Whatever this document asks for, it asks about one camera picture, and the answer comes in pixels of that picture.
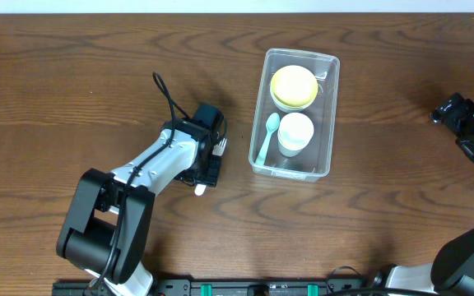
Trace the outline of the cream white plastic fork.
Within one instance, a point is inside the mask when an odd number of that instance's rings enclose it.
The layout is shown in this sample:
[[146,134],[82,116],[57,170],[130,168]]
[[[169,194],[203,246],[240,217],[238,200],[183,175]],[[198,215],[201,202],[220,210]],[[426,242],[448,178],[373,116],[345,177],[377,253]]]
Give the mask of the cream white plastic fork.
[[[212,154],[215,156],[222,156],[224,154],[226,144],[227,144],[227,139],[223,138],[219,144],[214,146]],[[206,188],[207,186],[205,184],[198,184],[195,187],[194,193],[197,196],[201,196],[205,192]]]

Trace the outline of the mint green plastic spoon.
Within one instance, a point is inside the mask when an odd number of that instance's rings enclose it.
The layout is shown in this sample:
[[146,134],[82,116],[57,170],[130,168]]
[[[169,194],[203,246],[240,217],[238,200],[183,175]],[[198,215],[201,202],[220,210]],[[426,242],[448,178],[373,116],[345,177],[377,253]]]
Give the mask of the mint green plastic spoon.
[[264,165],[266,158],[267,158],[267,152],[268,148],[270,145],[270,141],[272,138],[273,133],[279,128],[281,122],[281,117],[278,113],[272,113],[267,121],[266,121],[266,136],[263,140],[261,149],[258,152],[258,156],[256,159],[255,164],[257,165]]

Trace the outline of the cream white plastic cup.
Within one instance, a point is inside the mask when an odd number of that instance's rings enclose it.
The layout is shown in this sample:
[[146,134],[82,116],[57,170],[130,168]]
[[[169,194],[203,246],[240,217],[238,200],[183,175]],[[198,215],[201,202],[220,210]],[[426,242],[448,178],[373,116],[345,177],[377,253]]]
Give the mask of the cream white plastic cup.
[[303,113],[288,113],[278,128],[280,143],[294,150],[296,147],[306,147],[314,136],[314,124]]

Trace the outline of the yellow plastic bowl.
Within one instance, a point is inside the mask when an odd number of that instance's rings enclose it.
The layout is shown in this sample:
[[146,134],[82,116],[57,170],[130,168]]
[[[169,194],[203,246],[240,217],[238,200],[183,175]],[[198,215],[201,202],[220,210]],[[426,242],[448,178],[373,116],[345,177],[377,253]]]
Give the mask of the yellow plastic bowl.
[[282,104],[299,108],[311,104],[318,95],[318,81],[305,67],[289,65],[280,68],[271,79],[274,97]]

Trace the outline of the grey plastic cup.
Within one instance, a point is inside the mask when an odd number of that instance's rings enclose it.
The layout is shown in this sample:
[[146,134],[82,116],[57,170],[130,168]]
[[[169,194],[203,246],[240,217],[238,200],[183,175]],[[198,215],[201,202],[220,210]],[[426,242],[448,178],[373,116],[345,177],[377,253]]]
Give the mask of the grey plastic cup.
[[298,155],[304,149],[304,147],[302,148],[296,147],[294,150],[292,150],[291,148],[286,147],[282,145],[281,143],[278,145],[278,147],[281,154],[284,155],[285,157],[294,157]]

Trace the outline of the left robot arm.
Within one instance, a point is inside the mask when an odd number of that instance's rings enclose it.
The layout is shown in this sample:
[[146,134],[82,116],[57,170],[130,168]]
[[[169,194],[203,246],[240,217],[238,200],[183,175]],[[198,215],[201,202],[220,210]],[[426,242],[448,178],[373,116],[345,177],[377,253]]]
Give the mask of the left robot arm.
[[202,192],[221,169],[223,113],[201,104],[172,118],[138,157],[108,173],[87,170],[61,229],[56,253],[95,277],[85,295],[146,295],[153,284],[142,264],[156,197],[173,180]]

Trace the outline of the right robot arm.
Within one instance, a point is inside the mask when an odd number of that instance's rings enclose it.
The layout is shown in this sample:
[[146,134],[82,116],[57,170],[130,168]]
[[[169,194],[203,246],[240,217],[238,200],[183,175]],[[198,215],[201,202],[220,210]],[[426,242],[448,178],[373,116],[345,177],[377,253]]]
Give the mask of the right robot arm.
[[[430,118],[455,135],[456,145],[474,164],[474,102],[455,93]],[[382,295],[474,295],[474,229],[446,243],[432,263],[391,265],[378,271],[369,286]]]

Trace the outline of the clear plastic container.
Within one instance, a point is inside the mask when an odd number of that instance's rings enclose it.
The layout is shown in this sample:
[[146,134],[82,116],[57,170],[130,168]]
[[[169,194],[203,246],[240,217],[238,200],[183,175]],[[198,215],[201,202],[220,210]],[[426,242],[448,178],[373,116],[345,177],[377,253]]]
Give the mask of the clear plastic container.
[[332,55],[267,51],[249,149],[255,173],[306,182],[328,175],[339,74]]

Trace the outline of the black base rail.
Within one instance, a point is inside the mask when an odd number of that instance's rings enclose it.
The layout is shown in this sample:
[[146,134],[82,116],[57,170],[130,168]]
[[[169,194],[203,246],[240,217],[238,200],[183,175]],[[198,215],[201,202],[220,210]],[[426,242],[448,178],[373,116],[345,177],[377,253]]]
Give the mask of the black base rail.
[[361,289],[361,278],[332,278],[327,281],[198,281],[159,280],[148,296],[312,296]]

